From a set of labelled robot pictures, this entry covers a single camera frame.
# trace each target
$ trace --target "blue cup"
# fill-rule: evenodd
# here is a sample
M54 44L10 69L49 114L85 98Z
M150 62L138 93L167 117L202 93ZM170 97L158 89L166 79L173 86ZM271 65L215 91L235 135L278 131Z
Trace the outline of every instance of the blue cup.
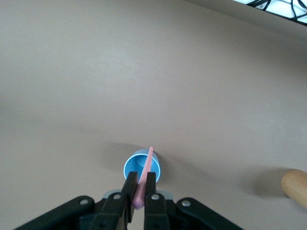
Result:
M124 176L125 179L127 178L128 174L130 172L138 172L138 177L140 180L141 173L143 171L146 158L148 155L149 149L140 149L136 151L129 159L126 161L124 165ZM155 181L158 182L161 174L161 169L160 169L160 164L159 160L157 158L157 155L153 152L153 158L152 158L152 166L150 169L151 172L156 174L156 179Z

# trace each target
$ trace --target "wooden peg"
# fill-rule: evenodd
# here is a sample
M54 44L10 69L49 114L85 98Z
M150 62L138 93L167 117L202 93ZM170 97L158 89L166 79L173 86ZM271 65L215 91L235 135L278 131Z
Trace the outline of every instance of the wooden peg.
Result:
M281 187L288 197L307 208L307 172L289 170L282 177Z

